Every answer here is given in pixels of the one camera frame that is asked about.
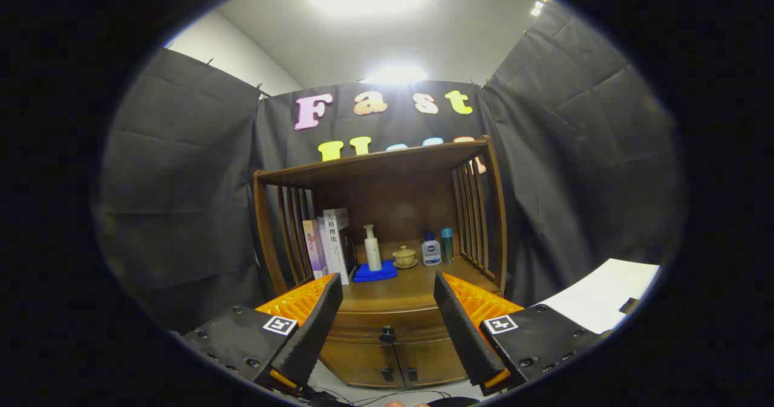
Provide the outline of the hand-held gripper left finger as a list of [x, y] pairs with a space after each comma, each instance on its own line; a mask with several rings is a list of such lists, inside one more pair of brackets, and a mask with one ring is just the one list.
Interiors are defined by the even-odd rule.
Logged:
[[232, 306], [178, 340], [211, 365], [296, 396], [308, 385], [342, 300], [334, 273], [257, 308]]

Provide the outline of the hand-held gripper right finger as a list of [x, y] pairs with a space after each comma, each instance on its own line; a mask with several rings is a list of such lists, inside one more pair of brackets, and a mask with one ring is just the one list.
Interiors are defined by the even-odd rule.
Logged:
[[523, 308], [445, 272], [434, 299], [470, 384], [485, 396], [541, 379], [610, 336], [545, 304]]

